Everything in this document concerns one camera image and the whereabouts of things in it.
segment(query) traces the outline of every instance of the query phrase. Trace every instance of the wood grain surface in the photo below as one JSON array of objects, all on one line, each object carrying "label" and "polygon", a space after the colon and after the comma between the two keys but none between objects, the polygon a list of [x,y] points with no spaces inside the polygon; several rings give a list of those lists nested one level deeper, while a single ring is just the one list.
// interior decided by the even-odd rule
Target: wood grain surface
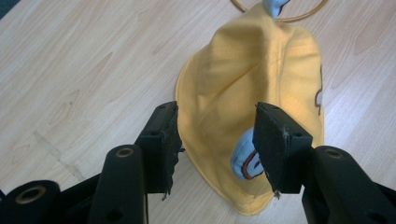
[{"label": "wood grain surface", "polygon": [[[291,1],[282,17],[317,3]],[[111,148],[174,100],[184,62],[240,14],[228,0],[20,1],[0,20],[0,189],[67,189],[100,173]],[[325,144],[396,189],[396,1],[331,0],[296,24],[322,51]],[[238,215],[184,154],[174,180],[164,202],[149,196],[150,223],[306,223],[301,195]]]}]

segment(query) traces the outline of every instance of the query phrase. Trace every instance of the black plastic part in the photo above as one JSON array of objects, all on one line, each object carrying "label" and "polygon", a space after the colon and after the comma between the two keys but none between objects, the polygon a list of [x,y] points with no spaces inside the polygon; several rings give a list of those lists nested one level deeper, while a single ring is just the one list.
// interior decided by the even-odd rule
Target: black plastic part
[{"label": "black plastic part", "polygon": [[146,193],[171,193],[172,174],[178,162],[181,140],[177,131],[177,103],[159,105],[136,145],[142,148],[145,162]]},{"label": "black plastic part", "polygon": [[299,193],[312,136],[281,108],[258,103],[253,144],[273,192]]},{"label": "black plastic part", "polygon": [[64,223],[87,223],[99,178],[100,175],[95,175],[61,192]]},{"label": "black plastic part", "polygon": [[6,194],[3,193],[2,190],[0,190],[0,202],[6,198]]},{"label": "black plastic part", "polygon": [[396,209],[347,152],[317,147],[310,164],[329,207],[326,223],[396,223]]},{"label": "black plastic part", "polygon": [[3,224],[51,223],[58,216],[59,186],[53,181],[32,181],[12,190],[0,203]]},{"label": "black plastic part", "polygon": [[140,147],[115,147],[107,153],[88,223],[148,222]]},{"label": "black plastic part", "polygon": [[385,197],[387,197],[393,207],[396,208],[396,191],[380,184],[376,184],[376,186],[382,191]]}]

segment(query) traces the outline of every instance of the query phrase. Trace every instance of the screw hole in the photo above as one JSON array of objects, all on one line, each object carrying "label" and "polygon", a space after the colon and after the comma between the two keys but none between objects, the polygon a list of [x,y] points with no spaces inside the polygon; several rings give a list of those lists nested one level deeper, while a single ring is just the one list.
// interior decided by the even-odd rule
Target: screw hole
[{"label": "screw hole", "polygon": [[341,154],[340,152],[338,152],[334,149],[326,148],[325,151],[330,157],[332,157],[334,159],[341,159],[344,157],[343,154]]},{"label": "screw hole", "polygon": [[134,150],[128,147],[122,148],[116,152],[117,157],[129,157],[134,154]]},{"label": "screw hole", "polygon": [[15,201],[19,204],[32,203],[35,200],[41,198],[41,196],[43,196],[45,192],[46,188],[42,186],[32,187],[20,193]]},{"label": "screw hole", "polygon": [[114,222],[123,218],[123,213],[120,209],[113,209],[109,213],[107,213],[106,219],[108,221]]},{"label": "screw hole", "polygon": [[386,217],[382,216],[381,214],[379,214],[375,211],[369,211],[368,217],[376,223],[388,223],[388,220]]}]

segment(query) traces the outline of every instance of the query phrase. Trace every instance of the yellow fabric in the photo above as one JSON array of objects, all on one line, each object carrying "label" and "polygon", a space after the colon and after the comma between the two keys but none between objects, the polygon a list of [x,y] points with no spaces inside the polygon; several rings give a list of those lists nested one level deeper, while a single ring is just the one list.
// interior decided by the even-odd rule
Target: yellow fabric
[{"label": "yellow fabric", "polygon": [[178,130],[207,183],[236,211],[260,213],[274,193],[265,175],[239,180],[230,158],[254,124],[255,104],[278,105],[323,144],[320,53],[305,28],[276,22],[262,4],[221,28],[185,64],[177,83]]}]

